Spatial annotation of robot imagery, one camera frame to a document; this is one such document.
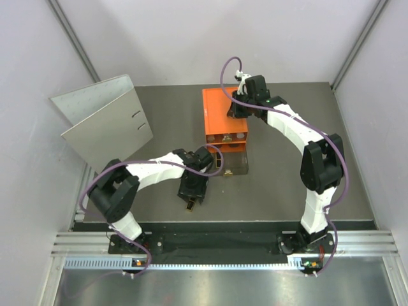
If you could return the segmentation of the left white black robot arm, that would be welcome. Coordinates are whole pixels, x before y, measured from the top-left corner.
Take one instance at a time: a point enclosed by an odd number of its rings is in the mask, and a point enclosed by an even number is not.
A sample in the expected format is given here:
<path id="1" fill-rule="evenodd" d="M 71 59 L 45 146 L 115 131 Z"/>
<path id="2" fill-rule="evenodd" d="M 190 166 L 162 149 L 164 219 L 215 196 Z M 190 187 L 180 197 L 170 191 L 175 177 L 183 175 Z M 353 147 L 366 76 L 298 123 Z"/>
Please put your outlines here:
<path id="1" fill-rule="evenodd" d="M 123 246 L 136 253 L 145 243 L 142 227 L 131 213 L 137 192 L 165 180 L 179 179 L 177 196 L 186 202 L 186 209 L 192 210 L 205 199 L 213 163 L 214 158 L 206 147 L 194 152 L 176 149 L 140 163 L 126 164 L 113 159 L 86 195 L 113 230 L 123 236 Z"/>

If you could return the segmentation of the clear acrylic drawer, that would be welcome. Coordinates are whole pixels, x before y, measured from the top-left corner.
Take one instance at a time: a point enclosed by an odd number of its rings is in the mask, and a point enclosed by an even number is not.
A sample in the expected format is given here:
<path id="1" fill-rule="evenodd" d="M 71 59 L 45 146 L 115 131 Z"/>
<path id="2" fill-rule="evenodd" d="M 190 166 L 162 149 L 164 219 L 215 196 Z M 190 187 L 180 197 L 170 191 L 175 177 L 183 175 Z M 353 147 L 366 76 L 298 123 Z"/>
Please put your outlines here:
<path id="1" fill-rule="evenodd" d="M 239 133 L 221 133 L 214 135 L 206 135 L 207 143 L 242 143 L 247 140 L 247 132 Z"/>

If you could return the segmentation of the orange drawer box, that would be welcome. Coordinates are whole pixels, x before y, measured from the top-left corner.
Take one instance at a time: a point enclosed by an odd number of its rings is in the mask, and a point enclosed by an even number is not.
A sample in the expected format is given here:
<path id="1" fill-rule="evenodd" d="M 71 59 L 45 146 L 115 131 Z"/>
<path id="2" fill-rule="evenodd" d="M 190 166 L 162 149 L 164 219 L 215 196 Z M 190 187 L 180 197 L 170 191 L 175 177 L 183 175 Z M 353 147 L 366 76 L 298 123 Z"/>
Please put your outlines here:
<path id="1" fill-rule="evenodd" d="M 205 139 L 206 135 L 247 132 L 246 119 L 232 119 L 227 116 L 231 101 L 221 88 L 202 90 Z"/>

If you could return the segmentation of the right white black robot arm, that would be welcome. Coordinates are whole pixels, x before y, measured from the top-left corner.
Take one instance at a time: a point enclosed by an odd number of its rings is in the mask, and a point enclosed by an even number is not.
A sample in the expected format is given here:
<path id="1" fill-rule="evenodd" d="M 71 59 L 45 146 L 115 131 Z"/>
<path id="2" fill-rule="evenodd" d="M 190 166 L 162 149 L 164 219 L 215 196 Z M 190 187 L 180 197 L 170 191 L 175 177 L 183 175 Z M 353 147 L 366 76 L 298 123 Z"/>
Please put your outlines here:
<path id="1" fill-rule="evenodd" d="M 280 96 L 233 91 L 228 112 L 234 119 L 255 115 L 285 136 L 301 153 L 300 178 L 307 189 L 305 209 L 300 225 L 291 237 L 280 237 L 284 254 L 312 252 L 327 235 L 330 209 L 337 204 L 332 198 L 349 173 L 344 146 L 338 134 L 328 135 L 303 120 Z"/>

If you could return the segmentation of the gold black compact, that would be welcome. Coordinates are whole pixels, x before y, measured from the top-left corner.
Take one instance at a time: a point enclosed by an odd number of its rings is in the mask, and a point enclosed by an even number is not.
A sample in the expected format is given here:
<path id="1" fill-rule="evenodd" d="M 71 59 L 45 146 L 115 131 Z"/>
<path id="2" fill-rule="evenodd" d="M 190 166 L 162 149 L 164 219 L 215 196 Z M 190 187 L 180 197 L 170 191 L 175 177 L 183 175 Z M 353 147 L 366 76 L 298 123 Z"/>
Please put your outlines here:
<path id="1" fill-rule="evenodd" d="M 195 203 L 196 203 L 196 199 L 195 199 L 195 198 L 190 198 L 190 199 L 188 199 L 187 205 L 186 205 L 186 210 L 189 211 L 189 212 L 192 212 L 192 211 L 193 211 L 193 208 L 194 208 L 194 206 L 195 206 Z"/>
<path id="2" fill-rule="evenodd" d="M 223 155 L 221 153 L 215 153 L 214 163 L 217 170 L 223 167 Z"/>

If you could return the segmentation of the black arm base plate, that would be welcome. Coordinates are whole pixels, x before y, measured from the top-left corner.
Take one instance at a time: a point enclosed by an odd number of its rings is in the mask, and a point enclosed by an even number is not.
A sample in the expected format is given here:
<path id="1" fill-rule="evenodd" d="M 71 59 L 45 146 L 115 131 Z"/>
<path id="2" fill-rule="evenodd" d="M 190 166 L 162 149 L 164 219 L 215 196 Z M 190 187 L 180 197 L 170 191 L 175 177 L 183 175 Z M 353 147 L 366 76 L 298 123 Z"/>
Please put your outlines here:
<path id="1" fill-rule="evenodd" d="M 159 256 L 186 256 L 195 258 L 199 255 L 239 254 L 248 251 L 251 256 L 329 254 L 334 242 L 330 234 L 309 245 L 298 241 L 294 233 L 276 232 L 174 232 L 143 233 L 132 242 L 119 235 L 112 235 L 108 252 L 110 254 L 142 254 L 146 248 L 155 258 Z"/>

